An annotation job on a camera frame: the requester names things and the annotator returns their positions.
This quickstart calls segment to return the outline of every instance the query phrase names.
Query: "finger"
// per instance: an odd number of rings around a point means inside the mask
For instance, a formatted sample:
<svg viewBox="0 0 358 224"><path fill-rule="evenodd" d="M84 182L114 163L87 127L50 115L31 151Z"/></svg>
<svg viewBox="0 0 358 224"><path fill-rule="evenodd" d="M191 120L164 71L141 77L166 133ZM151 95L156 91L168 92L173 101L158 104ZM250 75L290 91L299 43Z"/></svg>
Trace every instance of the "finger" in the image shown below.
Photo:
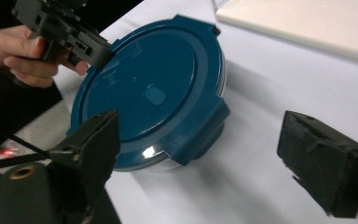
<svg viewBox="0 0 358 224"><path fill-rule="evenodd" d="M37 59L42 56L45 46L46 40L41 36L34 39L14 35L0 36L0 50L8 55Z"/></svg>
<svg viewBox="0 0 358 224"><path fill-rule="evenodd" d="M55 62L43 62L18 57L7 57L4 65L34 77L53 77L58 73L58 65Z"/></svg>
<svg viewBox="0 0 358 224"><path fill-rule="evenodd" d="M68 56L70 51L68 49L59 49L57 50L54 60L62 64L63 66L77 72L79 75L84 76L87 73L87 70L89 69L89 65L85 61L80 61L76 65L73 65L72 63L68 62Z"/></svg>
<svg viewBox="0 0 358 224"><path fill-rule="evenodd" d="M32 31L25 25L8 27L5 29L2 29L2 31L6 34L14 35L17 37L22 37L22 38L29 38L29 36L32 33Z"/></svg>
<svg viewBox="0 0 358 224"><path fill-rule="evenodd" d="M34 77L25 73L19 72L15 69L10 69L10 72L16 76L21 82L39 88L48 88L53 84L52 77Z"/></svg>

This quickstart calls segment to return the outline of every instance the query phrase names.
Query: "blue plastic lid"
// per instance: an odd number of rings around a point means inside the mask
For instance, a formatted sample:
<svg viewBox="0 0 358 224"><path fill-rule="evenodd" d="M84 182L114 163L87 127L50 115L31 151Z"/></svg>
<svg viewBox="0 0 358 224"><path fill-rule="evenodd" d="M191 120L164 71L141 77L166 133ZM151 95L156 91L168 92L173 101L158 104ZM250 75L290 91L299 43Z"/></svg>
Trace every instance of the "blue plastic lid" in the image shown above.
<svg viewBox="0 0 358 224"><path fill-rule="evenodd" d="M91 67L80 86L69 133L116 109L121 151L115 170L199 158L229 114L220 97L226 71L218 34L214 25L176 16L117 40L111 61L101 71Z"/></svg>

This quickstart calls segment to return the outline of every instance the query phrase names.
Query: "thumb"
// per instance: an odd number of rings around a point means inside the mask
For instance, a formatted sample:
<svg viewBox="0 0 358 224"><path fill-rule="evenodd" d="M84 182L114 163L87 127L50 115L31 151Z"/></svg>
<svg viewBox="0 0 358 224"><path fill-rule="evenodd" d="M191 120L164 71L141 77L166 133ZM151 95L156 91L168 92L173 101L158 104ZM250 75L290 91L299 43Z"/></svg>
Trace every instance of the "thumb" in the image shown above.
<svg viewBox="0 0 358 224"><path fill-rule="evenodd" d="M45 39L41 36L34 39L8 36L7 41L0 41L0 49L13 56L39 58L43 53L45 42Z"/></svg>

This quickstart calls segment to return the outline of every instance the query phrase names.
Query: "white surface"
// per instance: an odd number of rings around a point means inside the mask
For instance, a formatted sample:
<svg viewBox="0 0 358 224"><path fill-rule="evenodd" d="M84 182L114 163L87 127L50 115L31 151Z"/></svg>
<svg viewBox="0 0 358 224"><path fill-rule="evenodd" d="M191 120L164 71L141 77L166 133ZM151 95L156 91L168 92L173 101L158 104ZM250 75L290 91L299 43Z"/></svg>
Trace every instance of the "white surface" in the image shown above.
<svg viewBox="0 0 358 224"><path fill-rule="evenodd" d="M222 21L358 60L358 0L230 0Z"/></svg>
<svg viewBox="0 0 358 224"><path fill-rule="evenodd" d="M216 22L221 2L145 0L103 36L113 42L175 14ZM106 188L123 224L358 223L327 217L276 155L284 110L313 116L358 141L358 63L217 25L231 109L225 130L186 167L113 172ZM62 69L56 79L68 105L76 77Z"/></svg>

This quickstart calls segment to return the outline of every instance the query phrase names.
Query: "white cutting board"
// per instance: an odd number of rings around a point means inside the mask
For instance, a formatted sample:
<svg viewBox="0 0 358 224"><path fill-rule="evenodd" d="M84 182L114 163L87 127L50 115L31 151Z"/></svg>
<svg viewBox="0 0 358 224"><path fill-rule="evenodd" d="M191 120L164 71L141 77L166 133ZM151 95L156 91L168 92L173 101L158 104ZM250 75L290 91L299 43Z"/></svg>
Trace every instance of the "white cutting board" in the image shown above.
<svg viewBox="0 0 358 224"><path fill-rule="evenodd" d="M358 0L230 0L216 16L358 61Z"/></svg>

